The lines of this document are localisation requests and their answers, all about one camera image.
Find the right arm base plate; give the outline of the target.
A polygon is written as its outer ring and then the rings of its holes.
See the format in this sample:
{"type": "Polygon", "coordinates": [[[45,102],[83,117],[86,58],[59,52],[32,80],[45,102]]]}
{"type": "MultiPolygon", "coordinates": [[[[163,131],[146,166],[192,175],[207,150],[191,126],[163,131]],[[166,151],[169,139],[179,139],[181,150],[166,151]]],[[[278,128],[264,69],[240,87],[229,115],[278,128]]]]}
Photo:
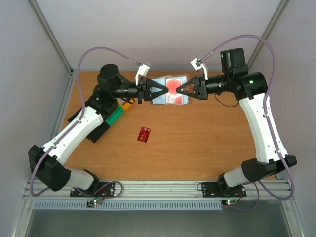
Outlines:
{"type": "Polygon", "coordinates": [[[197,189],[202,192],[203,198],[245,198],[247,197],[245,187],[238,185],[222,192],[216,181],[201,182],[197,185],[197,189]]]}

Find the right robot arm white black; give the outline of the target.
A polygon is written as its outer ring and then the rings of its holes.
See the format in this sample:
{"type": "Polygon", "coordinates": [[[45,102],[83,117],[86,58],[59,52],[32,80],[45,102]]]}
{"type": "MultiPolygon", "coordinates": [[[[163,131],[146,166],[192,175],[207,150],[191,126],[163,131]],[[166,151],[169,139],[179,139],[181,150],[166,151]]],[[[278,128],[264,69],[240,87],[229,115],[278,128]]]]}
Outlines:
{"type": "Polygon", "coordinates": [[[228,196],[245,183],[259,181],[295,166],[297,159],[287,152],[277,132],[270,101],[266,97],[268,85],[264,75],[248,72],[242,48],[221,51],[220,56],[222,75],[209,77],[204,73],[195,76],[176,91],[199,100],[208,99],[209,94],[230,92],[246,115],[256,156],[219,175],[218,191],[228,196]]]}

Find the red VIP credit card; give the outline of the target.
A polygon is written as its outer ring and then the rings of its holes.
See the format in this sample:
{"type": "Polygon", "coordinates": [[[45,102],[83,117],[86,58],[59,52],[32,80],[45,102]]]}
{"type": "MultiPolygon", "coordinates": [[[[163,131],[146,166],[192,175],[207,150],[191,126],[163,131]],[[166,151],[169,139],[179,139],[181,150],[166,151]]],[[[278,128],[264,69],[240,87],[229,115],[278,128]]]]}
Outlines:
{"type": "Polygon", "coordinates": [[[137,140],[140,142],[147,143],[151,129],[147,127],[141,127],[137,140]]]}

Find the brown leather card holder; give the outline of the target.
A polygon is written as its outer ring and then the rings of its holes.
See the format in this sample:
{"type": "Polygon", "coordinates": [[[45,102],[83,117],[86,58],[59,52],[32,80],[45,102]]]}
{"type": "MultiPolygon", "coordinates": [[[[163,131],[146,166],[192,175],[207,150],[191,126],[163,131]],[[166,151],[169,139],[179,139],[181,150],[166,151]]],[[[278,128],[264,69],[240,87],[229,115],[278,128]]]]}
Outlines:
{"type": "Polygon", "coordinates": [[[164,76],[151,78],[158,84],[168,88],[168,92],[150,101],[151,105],[187,105],[191,103],[189,96],[176,92],[176,89],[188,81],[188,75],[164,76]]]}

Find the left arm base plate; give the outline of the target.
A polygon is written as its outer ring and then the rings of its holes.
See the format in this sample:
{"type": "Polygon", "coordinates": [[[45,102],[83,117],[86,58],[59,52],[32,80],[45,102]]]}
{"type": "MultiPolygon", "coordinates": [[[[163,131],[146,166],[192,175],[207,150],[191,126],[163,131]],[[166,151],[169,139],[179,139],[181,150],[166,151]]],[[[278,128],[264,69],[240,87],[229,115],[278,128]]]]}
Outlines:
{"type": "Polygon", "coordinates": [[[88,190],[72,188],[70,191],[71,198],[113,198],[116,189],[115,182],[100,181],[94,187],[88,190]]]}

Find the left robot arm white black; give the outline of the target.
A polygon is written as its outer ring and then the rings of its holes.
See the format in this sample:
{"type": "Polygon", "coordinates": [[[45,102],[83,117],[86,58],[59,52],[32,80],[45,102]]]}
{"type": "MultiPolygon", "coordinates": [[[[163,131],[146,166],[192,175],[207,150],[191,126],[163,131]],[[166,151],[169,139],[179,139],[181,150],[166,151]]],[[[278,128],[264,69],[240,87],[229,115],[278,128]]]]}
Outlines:
{"type": "Polygon", "coordinates": [[[116,110],[119,109],[117,99],[127,103],[137,99],[138,103],[151,101],[168,92],[168,88],[145,76],[149,66],[141,64],[130,82],[120,74],[115,64],[107,64],[100,69],[97,85],[87,101],[83,101],[81,111],[55,138],[41,147],[36,145],[29,149],[31,170],[30,193],[35,193],[35,179],[42,181],[47,189],[58,191],[63,187],[78,190],[86,197],[93,197],[101,190],[99,179],[88,170],[66,168],[64,164],[74,149],[89,135],[100,138],[110,127],[107,123],[116,110]]]}

